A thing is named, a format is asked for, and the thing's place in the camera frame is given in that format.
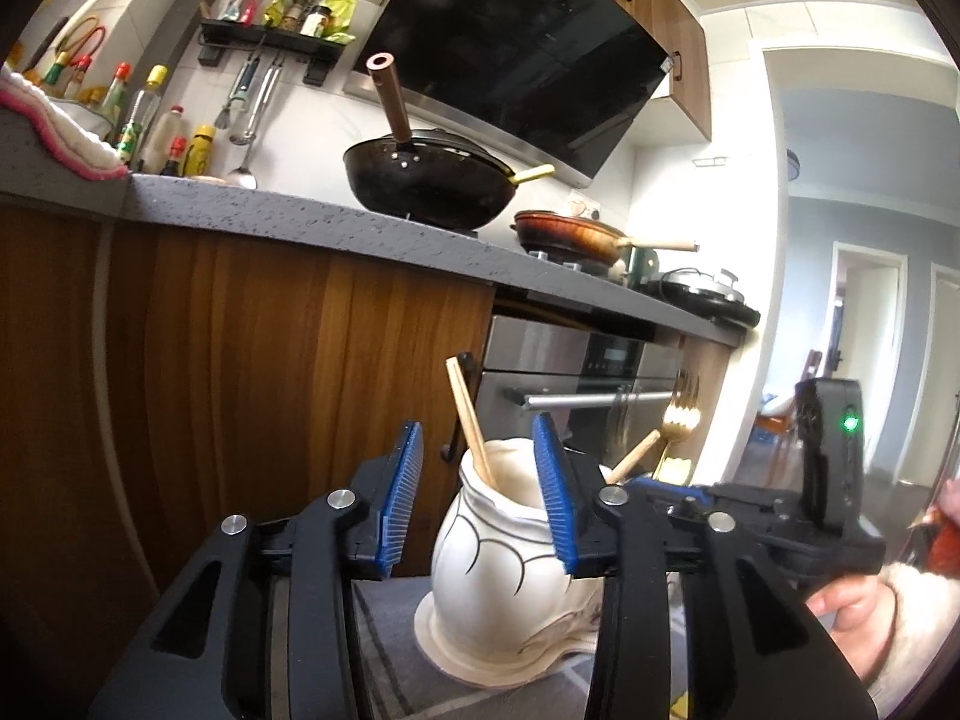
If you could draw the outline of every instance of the black wok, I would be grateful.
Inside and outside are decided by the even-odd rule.
[[[514,172],[477,143],[442,129],[411,130],[394,57],[367,60],[392,133],[344,153],[350,189],[371,211],[451,230],[475,230],[496,218],[517,186],[546,175],[543,165]]]

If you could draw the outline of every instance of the ceramic vase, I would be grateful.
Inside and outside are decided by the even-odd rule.
[[[570,652],[596,649],[603,584],[573,580],[557,560],[536,478],[533,442],[491,440],[497,490],[467,451],[463,486],[433,550],[433,590],[416,609],[416,642],[461,682],[511,688]]]

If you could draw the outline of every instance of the hand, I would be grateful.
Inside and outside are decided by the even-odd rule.
[[[960,527],[960,483],[957,480],[949,479],[944,482],[944,488],[940,490],[937,498],[937,507],[952,519],[954,525]]]
[[[853,671],[867,680],[880,669],[893,636],[896,596],[879,577],[843,577],[810,596],[818,617],[835,611],[830,638]]]

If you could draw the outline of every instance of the frying pan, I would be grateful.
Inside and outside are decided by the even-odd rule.
[[[552,175],[552,165],[514,172],[483,146],[443,129],[411,130],[394,57],[367,60],[391,133],[344,153],[347,180],[371,211],[449,230],[475,230],[496,218],[517,186]]]
[[[545,251],[565,262],[595,262],[606,268],[620,259],[624,247],[700,250],[693,241],[645,241],[600,221],[564,217],[553,211],[521,211],[514,216],[514,229],[526,251]]]

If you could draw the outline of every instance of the chopsticks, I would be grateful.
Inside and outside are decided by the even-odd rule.
[[[627,453],[627,456],[616,464],[616,467],[607,477],[607,484],[615,485],[617,482],[622,482],[624,479],[626,479],[630,472],[634,469],[634,466],[643,459],[643,456],[649,452],[651,447],[653,447],[653,445],[658,441],[659,430],[651,430],[642,440],[642,442],[631,449]]]
[[[460,362],[456,357],[451,357],[446,361],[446,375],[450,379],[450,391],[453,393],[453,400],[457,404],[457,413],[460,416],[460,423],[464,427],[467,446],[473,456],[473,467],[476,469],[480,481],[492,490],[496,490],[490,462],[487,458],[487,447],[484,445],[483,434],[480,432],[480,423],[477,421],[477,414],[473,409],[473,402],[470,400],[467,382],[464,381],[464,372],[460,370]]]

